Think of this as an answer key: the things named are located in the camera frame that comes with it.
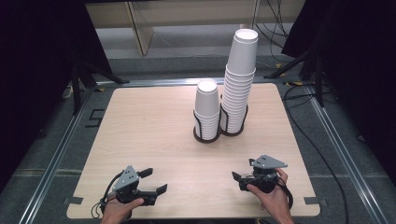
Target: table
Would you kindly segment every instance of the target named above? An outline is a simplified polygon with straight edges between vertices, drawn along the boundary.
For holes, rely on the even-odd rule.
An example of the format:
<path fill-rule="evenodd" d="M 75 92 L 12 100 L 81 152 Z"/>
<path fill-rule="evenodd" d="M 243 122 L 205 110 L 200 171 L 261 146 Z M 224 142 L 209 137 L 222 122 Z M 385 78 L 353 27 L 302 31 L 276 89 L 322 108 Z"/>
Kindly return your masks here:
<path fill-rule="evenodd" d="M 245 129 L 222 135 L 211 144 L 193 136 L 196 86 L 117 89 L 109 102 L 74 197 L 70 218 L 90 218 L 110 180 L 127 165 L 149 167 L 139 189 L 168 184 L 154 206 L 138 207 L 134 218 L 249 218 L 269 216 L 259 200 L 241 191 L 232 171 L 250 175 L 248 159 L 266 154 L 289 165 L 288 187 L 294 197 L 293 216 L 312 217 L 318 204 L 284 106 L 274 84 L 253 84 Z"/>

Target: floor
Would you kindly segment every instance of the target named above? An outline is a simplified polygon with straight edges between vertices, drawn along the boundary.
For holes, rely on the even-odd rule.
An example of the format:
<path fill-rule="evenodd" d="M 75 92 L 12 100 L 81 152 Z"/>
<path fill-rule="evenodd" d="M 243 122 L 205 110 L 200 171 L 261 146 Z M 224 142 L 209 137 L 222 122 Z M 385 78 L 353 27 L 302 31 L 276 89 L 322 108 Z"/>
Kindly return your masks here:
<path fill-rule="evenodd" d="M 285 31 L 291 26 L 284 24 Z M 274 25 L 268 24 L 268 27 L 271 30 Z M 95 76 L 99 84 L 96 90 L 81 89 L 84 106 L 78 117 L 72 115 L 72 93 L 65 91 L 64 101 L 59 103 L 43 127 L 42 136 L 32 144 L 0 195 L 0 223 L 24 223 L 27 220 L 24 212 L 32 203 L 36 210 L 29 220 L 34 223 L 99 223 L 97 219 L 75 220 L 66 215 L 68 200 L 73 196 L 98 131 L 97 119 L 92 119 L 92 115 L 103 117 L 111 93 L 119 87 L 193 85 L 200 77 L 214 77 L 221 82 L 233 33 L 238 28 L 239 25 L 156 27 L 146 56 L 138 54 L 132 29 L 97 30 L 114 74 L 131 82 L 120 86 Z M 359 137 L 359 130 L 350 121 L 348 113 L 337 102 L 332 86 L 325 83 L 325 106 L 318 108 L 316 100 L 310 96 L 312 88 L 291 89 L 293 84 L 299 84 L 301 65 L 282 77 L 264 78 L 292 58 L 282 55 L 281 48 L 270 44 L 257 27 L 254 29 L 260 37 L 254 82 L 275 83 L 280 96 L 285 99 L 285 108 L 289 109 L 290 123 L 320 204 L 318 216 L 296 217 L 295 221 L 396 223 L 396 188 Z M 281 45 L 285 43 L 283 36 L 274 35 L 274 40 Z M 333 129 L 325 128 L 323 117 L 330 120 Z M 69 126 L 71 121 L 76 122 L 74 127 Z M 334 130 L 339 139 L 330 137 Z M 50 168 L 54 168 L 53 174 L 49 174 Z M 41 193 L 38 200 L 30 201 L 38 192 Z M 264 220 L 275 223 L 271 218 Z M 254 219 L 211 221 L 255 223 Z M 136 220 L 134 223 L 139 222 L 209 223 L 209 220 Z"/>

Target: stack of cups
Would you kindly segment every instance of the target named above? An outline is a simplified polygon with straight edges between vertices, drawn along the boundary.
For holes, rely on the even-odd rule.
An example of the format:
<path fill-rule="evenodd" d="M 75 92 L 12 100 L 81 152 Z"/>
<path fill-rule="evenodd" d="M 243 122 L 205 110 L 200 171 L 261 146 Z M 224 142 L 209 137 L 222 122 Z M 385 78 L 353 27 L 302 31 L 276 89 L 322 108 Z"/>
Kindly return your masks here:
<path fill-rule="evenodd" d="M 218 137 L 219 92 L 218 84 L 214 79 L 207 78 L 198 83 L 194 116 L 194 135 L 204 141 Z"/>
<path fill-rule="evenodd" d="M 243 128 L 248 107 L 248 95 L 256 72 L 258 34 L 240 29 L 233 36 L 233 44 L 226 65 L 224 93 L 221 103 L 221 129 L 229 134 Z"/>

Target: person's right hand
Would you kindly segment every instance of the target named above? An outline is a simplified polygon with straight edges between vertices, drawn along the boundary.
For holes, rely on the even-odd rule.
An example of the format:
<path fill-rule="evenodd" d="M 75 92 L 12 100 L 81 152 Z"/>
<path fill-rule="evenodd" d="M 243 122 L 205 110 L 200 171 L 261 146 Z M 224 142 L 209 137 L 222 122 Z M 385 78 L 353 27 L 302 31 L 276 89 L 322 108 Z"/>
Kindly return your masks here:
<path fill-rule="evenodd" d="M 280 168 L 275 169 L 282 180 L 279 180 L 280 185 L 286 185 L 288 175 Z M 256 195 L 262 208 L 267 210 L 273 219 L 279 224 L 294 223 L 289 210 L 288 197 L 280 186 L 275 186 L 274 190 L 266 194 L 257 187 L 248 184 L 247 189 Z"/>

